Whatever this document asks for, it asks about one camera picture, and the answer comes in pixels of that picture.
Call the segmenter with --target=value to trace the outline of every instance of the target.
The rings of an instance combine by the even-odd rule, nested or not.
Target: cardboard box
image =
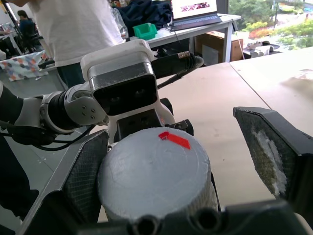
[[[218,61],[218,63],[222,63],[223,62],[223,50],[224,50],[224,35],[225,35],[224,33],[212,31],[212,32],[197,36],[195,38],[196,53],[199,53],[204,56],[203,47],[204,46],[210,47],[212,49],[211,54],[214,54],[215,56],[216,54],[218,54],[218,59],[212,58],[212,60]],[[240,44],[241,44],[241,47],[243,47],[243,44],[244,44],[243,39],[240,39]],[[230,61],[242,60],[242,58],[243,56],[239,47],[237,36],[232,35]]]

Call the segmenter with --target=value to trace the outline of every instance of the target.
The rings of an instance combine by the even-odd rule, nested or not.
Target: plastic bag
[[[119,11],[116,8],[111,8],[111,12],[112,12],[112,15],[115,19],[115,22],[117,23],[117,26],[118,26],[118,29],[119,29],[121,35],[122,35],[122,38],[123,39],[129,38],[128,29],[127,29]]]

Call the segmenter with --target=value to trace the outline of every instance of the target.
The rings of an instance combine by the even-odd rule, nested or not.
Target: red tape
[[[162,140],[169,140],[171,142],[174,142],[176,144],[179,144],[180,146],[184,147],[184,148],[187,148],[187,149],[191,149],[190,147],[190,144],[189,144],[189,141],[180,137],[180,136],[177,136],[177,135],[173,135],[171,133],[169,133],[168,131],[166,132],[163,132],[159,135],[159,137],[162,139]]]

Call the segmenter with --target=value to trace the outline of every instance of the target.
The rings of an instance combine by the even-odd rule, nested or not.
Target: black cable
[[[179,74],[176,74],[175,76],[171,77],[170,79],[168,79],[167,81],[159,84],[157,86],[157,89],[161,89],[169,84],[172,84],[174,82],[176,82],[177,80],[180,80],[182,77],[186,76],[187,74],[191,73],[192,71],[200,68],[203,64],[204,64],[204,60],[203,58],[199,57],[199,56],[195,56],[195,59],[196,59],[196,63],[194,65],[194,67],[186,72],[181,72]]]
[[[0,132],[0,136],[4,136],[4,137],[13,137],[11,134],[8,133],[2,133]],[[71,143],[72,141],[59,141],[59,140],[55,140],[54,143]]]
[[[73,141],[69,142],[68,144],[65,144],[61,147],[57,147],[57,148],[47,148],[47,147],[42,147],[42,146],[34,146],[38,149],[41,149],[43,151],[59,151],[59,150],[62,150],[62,149],[65,149],[67,147],[69,147],[71,144],[79,141],[81,138],[83,138],[84,136],[86,136],[93,128],[95,127],[95,125],[92,125],[90,126],[84,133],[82,133],[79,137],[77,137],[76,139],[74,139]]]
[[[184,49],[183,49],[183,46],[182,46],[182,44],[181,44],[181,42],[180,42],[180,40],[179,40],[179,38],[178,38],[178,36],[177,36],[176,31],[172,31],[172,30],[170,30],[168,27],[166,27],[165,29],[168,30],[169,32],[174,32],[174,33],[175,33],[176,39],[177,39],[177,41],[179,42],[179,45],[180,45],[181,49],[184,50]]]
[[[59,140],[55,140],[54,143],[71,143],[71,141],[59,141]]]

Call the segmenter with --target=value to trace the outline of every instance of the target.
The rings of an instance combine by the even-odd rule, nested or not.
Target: greenery
[[[229,0],[229,13],[240,15],[242,19],[237,23],[239,30],[247,24],[269,22],[274,16],[273,1],[265,0]]]
[[[303,0],[275,0],[278,14],[303,14]],[[241,31],[250,33],[251,39],[266,36],[279,37],[277,43],[293,50],[313,47],[313,20],[274,30],[276,4],[273,0],[229,0],[229,13],[242,16],[237,22]]]
[[[280,13],[287,11],[287,14],[303,14],[303,0],[276,0],[280,3]],[[229,13],[240,15],[242,19],[238,21],[238,29],[243,30],[248,24],[257,22],[273,24],[275,10],[273,0],[229,0]]]
[[[243,29],[244,32],[253,32],[259,28],[267,27],[267,22],[256,22],[256,23],[247,23],[246,28]]]
[[[289,50],[313,47],[313,20],[279,29],[275,33],[282,36],[278,42]]]

